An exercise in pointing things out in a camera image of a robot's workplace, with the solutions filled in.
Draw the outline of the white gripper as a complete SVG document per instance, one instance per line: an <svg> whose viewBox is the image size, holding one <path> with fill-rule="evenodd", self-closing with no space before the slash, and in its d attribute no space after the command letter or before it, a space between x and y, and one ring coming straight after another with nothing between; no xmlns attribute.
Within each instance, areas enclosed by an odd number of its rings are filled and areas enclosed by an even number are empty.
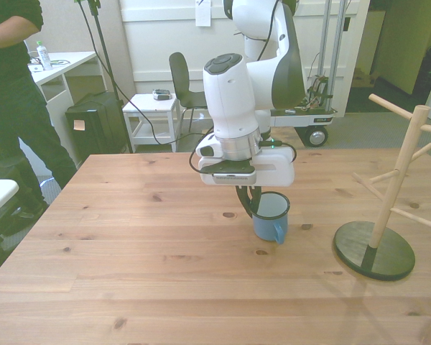
<svg viewBox="0 0 431 345"><path fill-rule="evenodd" d="M215 138L205 138L196 148L198 170L208 185L237 185L236 195L249 217L259 210L261 187L287 187L295 178L290 147L268 147L249 158L224 158L221 144Z"/></svg>

